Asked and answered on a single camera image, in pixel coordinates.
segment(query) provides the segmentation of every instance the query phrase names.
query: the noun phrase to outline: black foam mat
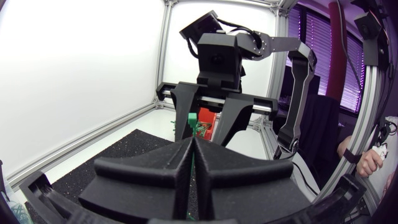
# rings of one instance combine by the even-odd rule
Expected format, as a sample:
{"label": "black foam mat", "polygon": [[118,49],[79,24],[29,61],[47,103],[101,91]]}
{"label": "black foam mat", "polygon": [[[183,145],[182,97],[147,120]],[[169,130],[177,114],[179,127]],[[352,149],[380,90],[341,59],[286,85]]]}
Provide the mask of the black foam mat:
{"label": "black foam mat", "polygon": [[[52,187],[67,199],[80,205],[78,196],[95,177],[95,159],[99,157],[122,158],[138,156],[171,143],[172,142],[168,140],[158,138],[136,129],[116,143],[112,144],[110,147],[87,160],[76,169],[64,175],[62,178],[53,183]],[[34,223],[46,223],[36,213],[29,202],[26,202],[25,205]],[[188,212],[194,219],[198,219],[195,173],[192,175],[190,182]]]}

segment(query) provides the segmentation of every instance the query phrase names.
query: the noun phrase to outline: green block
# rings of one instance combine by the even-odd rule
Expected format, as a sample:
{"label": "green block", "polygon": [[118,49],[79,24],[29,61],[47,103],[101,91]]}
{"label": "green block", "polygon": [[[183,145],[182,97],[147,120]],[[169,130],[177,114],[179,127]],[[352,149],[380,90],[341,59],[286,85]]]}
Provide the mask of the green block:
{"label": "green block", "polygon": [[195,137],[197,129],[198,116],[196,113],[188,114],[188,124],[192,128],[192,135]]}

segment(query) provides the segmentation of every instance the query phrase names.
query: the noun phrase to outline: window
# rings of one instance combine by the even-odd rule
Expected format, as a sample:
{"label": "window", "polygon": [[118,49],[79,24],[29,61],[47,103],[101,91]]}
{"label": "window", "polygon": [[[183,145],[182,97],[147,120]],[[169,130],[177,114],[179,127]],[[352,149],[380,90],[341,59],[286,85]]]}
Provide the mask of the window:
{"label": "window", "polygon": [[[305,26],[301,24],[301,21],[306,21]],[[325,95],[330,71],[330,20],[302,6],[296,6],[289,14],[289,37],[305,39],[305,43],[315,52],[318,59],[315,75],[320,77],[318,94]],[[347,52],[358,74],[361,88],[363,88],[365,72],[363,47],[362,43],[356,40],[350,33],[347,33]],[[287,60],[286,65],[291,66],[290,60]],[[358,113],[360,105],[361,94],[358,82],[347,61],[346,79],[340,106],[347,111]]]}
{"label": "window", "polygon": [[[289,13],[289,37],[300,38],[300,11],[294,7]],[[287,57],[287,66],[292,66],[292,62]]]}
{"label": "window", "polygon": [[331,30],[330,23],[307,14],[307,38],[305,43],[315,52],[318,62],[315,68],[315,75],[320,79],[319,95],[326,94],[330,70],[330,52],[331,52]]}

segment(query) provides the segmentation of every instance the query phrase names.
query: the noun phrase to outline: human hand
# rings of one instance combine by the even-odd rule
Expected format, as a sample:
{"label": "human hand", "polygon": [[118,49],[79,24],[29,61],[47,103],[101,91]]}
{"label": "human hand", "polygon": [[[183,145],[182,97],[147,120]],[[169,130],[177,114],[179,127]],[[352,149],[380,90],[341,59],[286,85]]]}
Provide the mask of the human hand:
{"label": "human hand", "polygon": [[381,168],[383,160],[377,152],[370,149],[362,154],[359,163],[356,165],[356,171],[361,177],[368,177],[376,171],[377,166]]}
{"label": "human hand", "polygon": [[337,147],[338,157],[343,158],[344,152],[346,151],[349,142],[351,141],[351,136],[348,136],[344,141],[342,141]]}
{"label": "human hand", "polygon": [[381,200],[383,200],[384,196],[386,195],[386,192],[387,192],[388,188],[390,187],[390,184],[391,184],[391,181],[392,181],[392,177],[394,176],[394,174],[395,174],[395,171],[388,176],[387,182],[386,182],[386,184],[385,184],[385,186],[383,188],[383,195],[381,196],[380,202],[381,202]]}

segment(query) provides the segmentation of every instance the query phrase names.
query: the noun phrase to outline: white panel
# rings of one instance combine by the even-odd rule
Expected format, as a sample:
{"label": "white panel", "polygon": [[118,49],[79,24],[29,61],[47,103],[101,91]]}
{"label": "white panel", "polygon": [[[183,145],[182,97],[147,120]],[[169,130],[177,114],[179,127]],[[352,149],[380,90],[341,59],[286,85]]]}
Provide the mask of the white panel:
{"label": "white panel", "polygon": [[[170,21],[165,57],[164,82],[196,83],[199,74],[198,60],[189,52],[187,41],[180,30],[202,15],[214,10],[220,19],[246,26],[252,30],[275,35],[275,15],[269,9],[218,2],[180,2],[174,6]],[[232,28],[222,25],[223,29]],[[271,75],[272,58],[252,62],[243,60],[246,76],[242,78],[243,93],[266,96]]]}
{"label": "white panel", "polygon": [[0,13],[5,176],[150,103],[163,13],[160,0],[6,1]]}

